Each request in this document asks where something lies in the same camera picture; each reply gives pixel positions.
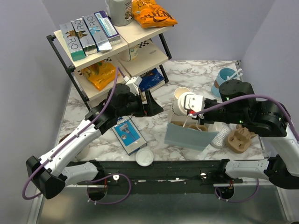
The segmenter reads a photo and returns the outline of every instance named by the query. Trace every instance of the grey wall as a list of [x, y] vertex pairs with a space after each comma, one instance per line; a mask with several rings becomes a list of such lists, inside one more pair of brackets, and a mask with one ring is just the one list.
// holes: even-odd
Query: grey wall
[[[299, 1], [276, 0], [242, 59], [245, 81], [256, 93], [282, 102], [299, 130]], [[287, 191], [295, 218], [299, 220], [298, 190]]]
[[[240, 60], [274, 0], [157, 0], [178, 25], [165, 33], [173, 59]], [[95, 11], [104, 0], [43, 0], [56, 27]]]
[[[55, 144], [70, 87], [46, 36], [55, 30], [40, 0], [1, 1], [0, 220], [24, 224], [25, 161]], [[31, 185], [27, 195], [33, 195]]]

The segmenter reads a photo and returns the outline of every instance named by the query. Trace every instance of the brown toy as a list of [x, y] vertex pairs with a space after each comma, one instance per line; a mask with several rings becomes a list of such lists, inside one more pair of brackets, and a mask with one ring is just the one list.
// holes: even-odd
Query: brown toy
[[249, 148], [251, 139], [254, 137], [256, 137], [254, 132], [250, 132], [242, 125], [237, 125], [237, 129], [228, 135], [226, 144], [235, 153], [243, 153]]

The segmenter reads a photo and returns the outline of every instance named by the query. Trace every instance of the black shelf frame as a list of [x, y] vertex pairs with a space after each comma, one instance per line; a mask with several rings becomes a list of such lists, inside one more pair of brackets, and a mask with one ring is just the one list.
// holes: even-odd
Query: black shelf frame
[[[170, 53], [169, 48], [168, 48], [168, 46], [167, 46], [166, 40], [165, 40], [165, 38], [164, 38], [164, 35], [163, 35], [163, 34], [159, 34], [159, 37], [160, 37], [160, 40], [161, 40], [161, 42], [162, 42], [163, 48], [164, 48], [164, 50], [165, 50], [165, 53], [166, 53], [166, 55], [168, 56], [168, 60], [170, 60], [170, 59], [172, 58], [172, 56], [171, 56], [171, 53]], [[73, 73], [74, 70], [76, 69], [75, 66], [70, 65], [70, 66], [68, 67], [68, 66], [65, 64], [63, 58], [61, 57], [59, 51], [57, 50], [57, 48], [56, 48], [56, 46], [55, 46], [55, 44], [54, 44], [54, 40], [56, 39], [56, 36], [55, 36], [55, 35], [49, 35], [49, 36], [47, 36], [47, 39], [48, 39], [48, 41], [49, 41], [51, 47], [53, 48], [55, 54], [57, 55], [57, 57], [58, 57], [60, 63], [61, 63], [62, 66], [64, 67], [65, 72], [66, 72], [67, 75], [69, 76], [71, 82], [73, 83], [74, 87], [76, 88], [76, 90], [78, 91], [80, 97], [82, 98], [82, 100], [83, 100], [85, 106], [87, 107], [88, 110], [90, 110], [91, 108], [90, 108], [90, 106], [89, 106], [89, 104], [88, 104], [88, 101], [89, 101], [88, 96], [86, 96], [85, 93], [82, 92], [82, 91], [80, 90], [80, 87], [78, 86], [76, 80], [74, 79], [74, 76], [72, 75], [72, 73]], [[167, 74], [166, 74], [166, 72], [165, 72], [165, 70], [164, 70], [163, 65], [159, 65], [159, 67], [160, 67], [160, 70], [161, 70], [162, 75], [163, 75], [163, 77], [164, 77], [164, 81], [165, 81], [165, 83], [168, 83], [169, 80], [168, 80], [168, 77], [167, 77]]]

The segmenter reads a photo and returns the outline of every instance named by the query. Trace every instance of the yellow snack bag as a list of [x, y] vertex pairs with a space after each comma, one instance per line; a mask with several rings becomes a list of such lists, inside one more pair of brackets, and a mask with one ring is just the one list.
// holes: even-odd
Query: yellow snack bag
[[132, 0], [132, 11], [142, 28], [169, 27], [178, 23], [155, 0]]
[[109, 62], [100, 61], [82, 69], [81, 72], [95, 88], [101, 91], [115, 79], [116, 68]]

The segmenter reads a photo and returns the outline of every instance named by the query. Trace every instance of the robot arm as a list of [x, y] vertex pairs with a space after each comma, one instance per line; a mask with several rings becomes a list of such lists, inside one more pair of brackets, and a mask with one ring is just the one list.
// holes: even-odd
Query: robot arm
[[[219, 87], [223, 102], [244, 95], [254, 94], [249, 83], [230, 80]], [[267, 100], [248, 98], [196, 115], [196, 112], [218, 105], [216, 100], [203, 96], [186, 95], [186, 115], [199, 119], [200, 124], [224, 122], [241, 124], [269, 140], [278, 155], [260, 161], [229, 161], [225, 173], [231, 178], [260, 178], [285, 189], [299, 188], [299, 144], [279, 107]]]
[[[154, 116], [163, 111], [163, 108], [155, 102], [149, 91], [145, 92], [147, 103], [142, 102], [137, 87], [140, 83], [139, 79], [139, 77], [134, 77], [128, 80], [126, 84], [117, 84], [105, 112], [85, 131], [78, 134], [99, 114], [104, 107], [105, 101], [92, 108], [76, 130], [55, 148], [40, 158], [31, 156], [26, 161], [28, 175], [30, 176], [41, 164], [49, 160], [32, 180], [47, 199], [55, 197], [67, 185], [90, 181], [95, 178], [98, 170], [90, 162], [72, 167], [66, 166], [85, 146], [116, 125], [119, 117], [127, 115], [135, 117]], [[54, 158], [51, 158], [72, 136], [76, 136], [76, 138], [59, 151]]]

